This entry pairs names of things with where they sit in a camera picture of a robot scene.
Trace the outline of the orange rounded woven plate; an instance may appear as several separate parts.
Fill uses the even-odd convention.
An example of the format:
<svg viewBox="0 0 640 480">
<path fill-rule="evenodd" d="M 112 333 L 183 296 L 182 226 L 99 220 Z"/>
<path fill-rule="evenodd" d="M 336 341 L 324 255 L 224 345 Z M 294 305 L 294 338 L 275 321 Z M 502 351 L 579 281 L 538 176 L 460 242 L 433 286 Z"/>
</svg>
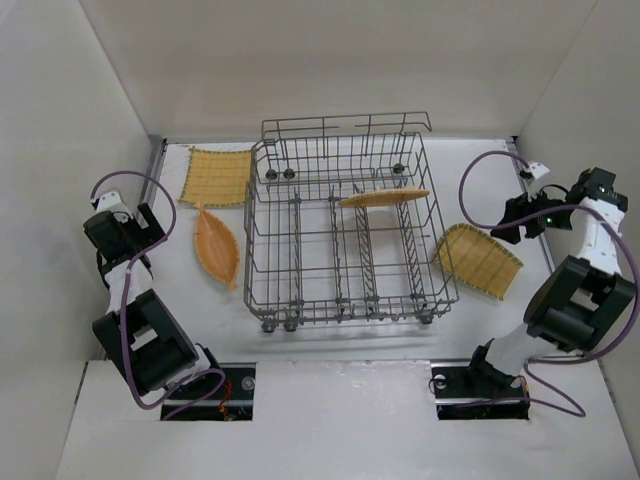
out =
<svg viewBox="0 0 640 480">
<path fill-rule="evenodd" d="M 406 203 L 425 198 L 430 194 L 426 189 L 420 188 L 394 188 L 376 190 L 354 194 L 349 198 L 339 201 L 341 208 L 368 208 Z"/>
</svg>

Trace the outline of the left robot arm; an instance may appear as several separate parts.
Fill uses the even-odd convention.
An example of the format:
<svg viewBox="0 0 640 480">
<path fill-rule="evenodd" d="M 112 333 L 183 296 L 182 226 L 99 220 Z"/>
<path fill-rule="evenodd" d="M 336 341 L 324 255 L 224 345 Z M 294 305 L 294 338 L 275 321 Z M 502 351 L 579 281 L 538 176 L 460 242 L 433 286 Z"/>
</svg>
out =
<svg viewBox="0 0 640 480">
<path fill-rule="evenodd" d="M 98 272 L 110 294 L 106 314 L 92 330 L 107 357 L 139 396 L 201 376 L 219 374 L 210 350 L 195 345 L 152 288 L 147 252 L 166 238 L 148 204 L 141 225 L 122 202 L 94 203 L 83 229 L 96 248 Z"/>
</svg>

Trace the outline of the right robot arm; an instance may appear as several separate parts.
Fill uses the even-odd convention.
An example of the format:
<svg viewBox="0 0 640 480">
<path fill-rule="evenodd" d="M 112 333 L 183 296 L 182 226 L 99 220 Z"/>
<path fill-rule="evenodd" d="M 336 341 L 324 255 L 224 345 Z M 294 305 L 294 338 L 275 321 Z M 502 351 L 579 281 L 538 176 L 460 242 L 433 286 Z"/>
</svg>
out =
<svg viewBox="0 0 640 480">
<path fill-rule="evenodd" d="M 508 387 L 529 360 L 593 350 L 635 297 L 637 285 L 622 277 L 617 260 L 615 241 L 628 199 L 615 191 L 615 178 L 601 168 L 587 169 L 562 200 L 538 191 L 506 202 L 491 230 L 495 238 L 516 244 L 547 228 L 569 230 L 580 207 L 583 239 L 536 291 L 522 324 L 476 348 L 466 369 L 469 384 Z"/>
</svg>

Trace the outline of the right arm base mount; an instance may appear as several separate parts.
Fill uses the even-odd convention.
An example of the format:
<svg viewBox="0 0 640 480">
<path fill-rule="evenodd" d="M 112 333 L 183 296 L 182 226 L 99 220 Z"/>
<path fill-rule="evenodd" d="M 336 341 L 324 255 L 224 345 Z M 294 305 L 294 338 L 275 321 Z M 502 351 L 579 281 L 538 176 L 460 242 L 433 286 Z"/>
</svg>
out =
<svg viewBox="0 0 640 480">
<path fill-rule="evenodd" d="M 439 420 L 528 420 L 530 403 L 522 378 L 506 384 L 469 372 L 465 362 L 434 362 L 429 389 Z"/>
</svg>

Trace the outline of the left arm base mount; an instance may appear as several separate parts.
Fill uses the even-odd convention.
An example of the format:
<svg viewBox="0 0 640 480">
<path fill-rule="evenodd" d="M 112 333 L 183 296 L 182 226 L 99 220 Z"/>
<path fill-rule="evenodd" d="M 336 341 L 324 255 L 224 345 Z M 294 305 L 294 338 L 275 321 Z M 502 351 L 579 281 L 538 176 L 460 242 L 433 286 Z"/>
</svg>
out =
<svg viewBox="0 0 640 480">
<path fill-rule="evenodd" d="M 161 407 L 163 421 L 251 421 L 256 391 L 255 363 L 226 363 L 223 384 L 218 375 L 207 375 L 177 390 Z"/>
</svg>

